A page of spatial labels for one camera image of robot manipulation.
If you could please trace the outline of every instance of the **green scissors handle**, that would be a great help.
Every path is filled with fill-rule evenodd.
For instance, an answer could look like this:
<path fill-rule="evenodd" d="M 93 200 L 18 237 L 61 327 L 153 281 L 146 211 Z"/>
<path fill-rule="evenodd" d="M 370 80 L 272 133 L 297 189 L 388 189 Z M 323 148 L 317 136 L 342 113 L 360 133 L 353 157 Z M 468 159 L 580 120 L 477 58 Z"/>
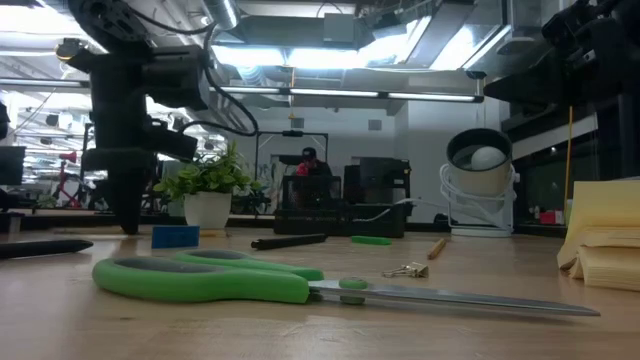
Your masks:
<path fill-rule="evenodd" d="M 158 301 L 250 299 L 302 304 L 309 296 L 307 280 L 289 272 L 162 258 L 105 259 L 95 265 L 92 276 L 106 290 Z"/>
<path fill-rule="evenodd" d="M 231 250 L 189 250 L 177 253 L 173 259 L 189 263 L 288 272 L 308 281 L 324 280 L 324 274 L 319 269 L 262 261 L 245 253 Z"/>

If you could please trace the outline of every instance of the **blue block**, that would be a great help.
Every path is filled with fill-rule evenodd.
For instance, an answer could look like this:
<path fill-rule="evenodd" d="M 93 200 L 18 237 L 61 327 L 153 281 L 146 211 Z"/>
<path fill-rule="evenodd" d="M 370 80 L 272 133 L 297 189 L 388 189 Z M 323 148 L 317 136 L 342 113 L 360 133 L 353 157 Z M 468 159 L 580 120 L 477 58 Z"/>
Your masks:
<path fill-rule="evenodd" d="M 151 232 L 152 249 L 197 247 L 199 242 L 199 226 L 154 226 Z"/>

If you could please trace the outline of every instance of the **red object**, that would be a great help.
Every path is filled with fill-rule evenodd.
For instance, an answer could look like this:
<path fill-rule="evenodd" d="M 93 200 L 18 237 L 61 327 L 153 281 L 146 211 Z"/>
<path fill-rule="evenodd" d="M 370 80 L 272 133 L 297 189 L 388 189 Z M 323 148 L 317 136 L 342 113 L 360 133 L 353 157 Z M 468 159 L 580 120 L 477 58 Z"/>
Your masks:
<path fill-rule="evenodd" d="M 78 154 L 74 151 L 71 154 L 60 154 L 60 159 L 71 161 L 72 163 L 76 163 L 78 161 Z"/>
<path fill-rule="evenodd" d="M 555 211 L 546 211 L 546 212 L 540 213 L 540 224 L 555 225 L 555 223 L 556 223 Z"/>
<path fill-rule="evenodd" d="M 75 164 L 76 161 L 78 160 L 78 154 L 74 151 L 71 154 L 60 154 L 59 157 L 60 159 L 62 159 L 62 163 L 60 164 L 60 184 L 58 185 L 58 189 L 60 190 L 61 193 L 65 194 L 69 198 L 69 202 L 71 203 L 72 207 L 79 208 L 81 207 L 81 205 L 78 202 L 78 200 L 76 200 L 75 197 L 71 196 L 64 189 L 64 183 L 67 181 L 67 176 L 64 172 L 64 167 L 65 165 L 67 165 L 67 161 L 71 161 L 72 163 Z"/>
<path fill-rule="evenodd" d="M 309 168 L 304 163 L 298 165 L 298 169 L 296 170 L 296 175 L 309 176 Z"/>

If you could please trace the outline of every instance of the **desk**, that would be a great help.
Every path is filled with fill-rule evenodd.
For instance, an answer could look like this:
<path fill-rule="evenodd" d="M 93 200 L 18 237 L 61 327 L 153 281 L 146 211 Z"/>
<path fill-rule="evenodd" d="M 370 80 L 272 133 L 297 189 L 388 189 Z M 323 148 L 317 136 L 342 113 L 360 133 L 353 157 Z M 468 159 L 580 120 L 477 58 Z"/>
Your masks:
<path fill-rule="evenodd" d="M 251 252 L 266 229 L 229 229 L 202 247 Z M 23 240 L 51 234 L 23 233 Z M 328 279 L 444 288 L 583 305 L 600 318 L 501 314 L 473 309 L 327 299 L 308 305 L 252 301 L 163 304 L 96 288 L 105 257 L 167 256 L 148 238 L 80 236 L 79 254 L 0 262 L 0 354 L 10 360 L 177 359 L 633 359 L 640 338 L 640 293 L 585 288 L 559 276 L 561 240 L 455 238 L 430 263 L 429 279 L 384 279 L 425 262 L 437 234 L 411 234 L 390 247 L 326 243 L 255 253 L 261 259 L 325 270 Z"/>

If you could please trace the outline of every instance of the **scissors blade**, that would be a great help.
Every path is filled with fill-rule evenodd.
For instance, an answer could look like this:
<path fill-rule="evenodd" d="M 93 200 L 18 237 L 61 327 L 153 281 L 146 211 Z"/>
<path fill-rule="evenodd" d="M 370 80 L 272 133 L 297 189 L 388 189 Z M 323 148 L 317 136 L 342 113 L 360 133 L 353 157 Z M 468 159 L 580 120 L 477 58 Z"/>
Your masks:
<path fill-rule="evenodd" d="M 396 285 L 369 284 L 364 290 L 343 289 L 336 280 L 310 281 L 311 292 L 324 295 L 364 297 L 370 299 L 446 304 L 461 306 L 482 306 L 495 310 L 536 311 L 540 313 L 571 316 L 600 316 L 600 313 L 582 306 L 550 301 L 518 299 L 503 296 L 460 293 L 448 290 L 415 288 Z"/>

